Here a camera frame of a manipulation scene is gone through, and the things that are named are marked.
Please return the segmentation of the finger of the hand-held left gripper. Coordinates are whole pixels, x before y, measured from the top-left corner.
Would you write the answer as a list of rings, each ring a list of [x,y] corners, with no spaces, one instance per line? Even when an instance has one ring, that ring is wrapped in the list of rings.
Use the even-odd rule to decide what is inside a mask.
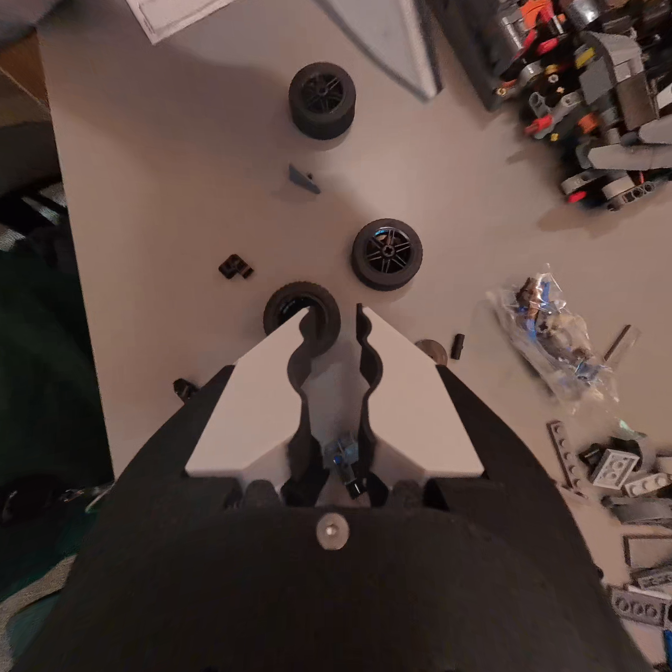
[[[424,1],[317,1],[330,20],[391,80],[428,102],[442,90]]]

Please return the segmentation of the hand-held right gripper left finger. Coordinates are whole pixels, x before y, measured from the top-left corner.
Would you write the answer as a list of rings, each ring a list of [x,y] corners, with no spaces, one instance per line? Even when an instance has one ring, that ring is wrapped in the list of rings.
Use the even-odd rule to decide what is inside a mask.
[[[268,481],[276,492],[290,478],[288,445],[302,402],[290,383],[290,357],[305,344],[303,308],[240,357],[186,466],[192,478],[229,477],[243,489]]]

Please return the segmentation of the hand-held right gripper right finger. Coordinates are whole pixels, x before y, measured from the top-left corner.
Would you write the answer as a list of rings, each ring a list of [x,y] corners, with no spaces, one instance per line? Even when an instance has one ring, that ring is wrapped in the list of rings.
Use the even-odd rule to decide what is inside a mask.
[[[390,491],[400,481],[479,478],[483,463],[437,364],[370,307],[356,307],[359,373],[366,383],[357,465]]]

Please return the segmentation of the black spoked toy wheel rim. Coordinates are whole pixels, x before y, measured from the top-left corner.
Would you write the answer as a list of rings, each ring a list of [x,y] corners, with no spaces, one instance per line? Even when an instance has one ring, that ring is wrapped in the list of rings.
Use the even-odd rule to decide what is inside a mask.
[[[341,78],[331,72],[318,72],[301,87],[306,111],[316,115],[333,113],[341,105],[344,95]]]

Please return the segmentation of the toy wheel with tire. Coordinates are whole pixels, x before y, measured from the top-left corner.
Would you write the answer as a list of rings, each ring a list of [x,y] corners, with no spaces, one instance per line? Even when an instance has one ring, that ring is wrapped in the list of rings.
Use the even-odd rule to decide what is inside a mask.
[[[366,287],[391,292],[405,287],[418,273],[424,250],[417,232],[407,223],[381,218],[356,235],[351,268]]]

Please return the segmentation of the grey toy car model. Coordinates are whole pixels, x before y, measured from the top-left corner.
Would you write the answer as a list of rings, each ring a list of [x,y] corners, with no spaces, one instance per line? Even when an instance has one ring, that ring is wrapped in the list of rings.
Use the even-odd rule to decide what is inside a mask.
[[[570,204],[612,212],[671,182],[670,1],[430,1],[483,106],[515,102]]]

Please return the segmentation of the grey plate brick assembly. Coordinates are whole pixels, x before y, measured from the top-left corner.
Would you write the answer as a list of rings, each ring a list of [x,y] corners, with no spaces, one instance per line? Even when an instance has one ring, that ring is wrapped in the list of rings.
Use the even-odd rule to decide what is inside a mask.
[[[352,500],[357,500],[366,492],[354,433],[344,433],[324,447],[323,467],[338,477]]]

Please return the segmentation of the small black angled brick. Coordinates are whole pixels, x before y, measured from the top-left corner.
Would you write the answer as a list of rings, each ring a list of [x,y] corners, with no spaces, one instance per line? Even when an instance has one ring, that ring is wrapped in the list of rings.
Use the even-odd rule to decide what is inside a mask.
[[[218,272],[227,280],[232,280],[237,276],[246,280],[255,271],[242,257],[233,253],[218,266]]]

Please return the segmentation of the clear bag of small parts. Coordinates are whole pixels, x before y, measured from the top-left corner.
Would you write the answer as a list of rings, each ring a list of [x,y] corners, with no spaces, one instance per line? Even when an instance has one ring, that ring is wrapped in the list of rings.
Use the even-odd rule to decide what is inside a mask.
[[[585,320],[567,307],[549,265],[486,298],[509,343],[571,413],[587,401],[617,404],[614,371],[593,348]]]

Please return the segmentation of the small grey wedge brick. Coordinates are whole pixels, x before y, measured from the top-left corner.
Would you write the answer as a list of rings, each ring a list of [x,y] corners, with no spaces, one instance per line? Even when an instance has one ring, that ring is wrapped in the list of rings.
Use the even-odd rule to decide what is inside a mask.
[[[322,193],[321,188],[315,183],[311,173],[300,171],[294,164],[288,164],[288,180],[296,187],[318,196]]]

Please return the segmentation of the pile of grey toy bricks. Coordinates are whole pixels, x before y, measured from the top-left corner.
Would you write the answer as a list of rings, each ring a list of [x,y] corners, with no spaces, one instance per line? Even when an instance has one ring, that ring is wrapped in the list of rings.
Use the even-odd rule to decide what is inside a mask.
[[[622,528],[656,529],[623,533],[626,589],[671,599],[671,470],[645,459],[643,440],[612,436],[607,443],[577,449],[564,423],[547,423],[559,464],[554,484],[576,505],[597,505]]]

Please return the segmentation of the flat grey tile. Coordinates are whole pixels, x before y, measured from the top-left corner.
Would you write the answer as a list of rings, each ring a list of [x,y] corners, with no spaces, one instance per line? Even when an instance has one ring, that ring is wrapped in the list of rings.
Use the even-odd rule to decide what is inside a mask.
[[[614,342],[609,346],[603,358],[604,362],[611,368],[616,369],[628,352],[635,346],[640,336],[641,331],[637,327],[626,324],[618,333]]]

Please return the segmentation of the grey plate with round holes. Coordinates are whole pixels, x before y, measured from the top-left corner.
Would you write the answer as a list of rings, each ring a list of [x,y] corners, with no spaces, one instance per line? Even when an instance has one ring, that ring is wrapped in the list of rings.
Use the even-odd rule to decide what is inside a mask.
[[[608,592],[610,604],[619,618],[655,628],[665,626],[671,607],[671,600],[667,596],[621,587],[610,587]]]

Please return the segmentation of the wooden pillar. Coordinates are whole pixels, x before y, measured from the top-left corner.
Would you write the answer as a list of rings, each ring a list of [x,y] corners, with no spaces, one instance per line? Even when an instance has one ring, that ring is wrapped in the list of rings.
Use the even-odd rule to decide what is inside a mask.
[[[36,29],[1,47],[1,73],[30,96],[46,112],[50,111],[46,76]]]

